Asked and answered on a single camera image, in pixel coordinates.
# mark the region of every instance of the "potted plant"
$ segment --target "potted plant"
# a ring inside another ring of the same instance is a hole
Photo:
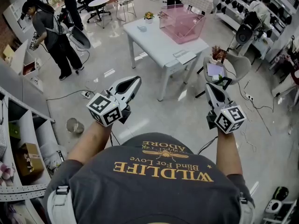
[[[151,12],[146,12],[145,15],[144,15],[144,19],[145,19],[145,22],[147,24],[150,24],[153,22],[153,18],[154,18],[154,14],[151,13]]]
[[[219,60],[221,61],[223,58],[224,52],[225,51],[222,50],[220,47],[213,46],[212,53],[211,53],[212,58],[210,59],[210,63],[217,64]]]

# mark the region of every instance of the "gray t-shirt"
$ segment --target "gray t-shirt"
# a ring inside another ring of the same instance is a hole
[[[44,197],[69,185],[78,224],[238,224],[241,175],[226,177],[175,138],[147,133],[107,148],[84,166],[65,161]]]
[[[44,32],[47,32],[47,37],[44,42],[46,48],[50,50],[58,40],[58,34],[46,29],[53,28],[53,15],[45,11],[37,11],[32,18],[32,24],[39,36],[41,36]]]

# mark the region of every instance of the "shoe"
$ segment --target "shoe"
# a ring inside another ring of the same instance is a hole
[[[64,80],[65,78],[69,77],[70,75],[71,75],[71,73],[68,74],[68,75],[63,75],[63,74],[61,74],[61,75],[59,76],[59,80]]]

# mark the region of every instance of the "metal chair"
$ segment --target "metal chair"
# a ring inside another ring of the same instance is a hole
[[[127,12],[128,12],[128,13],[131,13],[131,14],[135,15],[135,17],[137,17],[137,16],[136,16],[135,9],[134,9],[133,1],[134,1],[134,0],[116,0],[116,2],[117,2],[116,18],[117,18],[118,20],[127,22],[126,14],[125,14],[125,5],[127,5]],[[132,4],[134,13],[129,12],[129,10],[128,10],[128,5],[129,5],[129,3]],[[123,20],[123,19],[117,17],[118,5],[120,5],[120,7],[122,7],[122,9],[123,9],[123,14],[124,14],[124,16],[125,16],[125,20]]]
[[[226,70],[225,66],[219,62],[219,64],[221,64],[224,67],[224,76],[225,77],[223,77],[220,81],[217,81],[216,84],[221,84],[222,82],[226,81],[225,85],[223,85],[224,90],[226,90],[229,85],[234,85],[234,84],[238,83],[241,79],[243,79],[248,74],[248,72],[251,69],[251,62],[247,57],[235,56],[230,53],[227,53],[226,59],[234,67],[235,78],[232,78],[232,79],[227,78],[227,70]],[[210,61],[210,57],[204,58],[203,67],[197,72],[197,74],[199,74],[202,70],[204,70],[204,75],[205,75],[206,81],[208,81],[210,83],[215,83],[212,81],[212,77],[208,76],[208,74],[207,74],[207,64],[209,63],[209,61]],[[195,96],[195,98],[198,98],[198,97],[202,96],[203,94],[205,94],[205,91],[203,91],[199,95]]]

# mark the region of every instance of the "black sneaker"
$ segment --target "black sneaker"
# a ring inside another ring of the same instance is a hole
[[[61,74],[60,77],[59,77],[59,80],[64,80],[65,78],[69,77],[70,75],[71,75],[71,73],[68,74],[68,75]]]

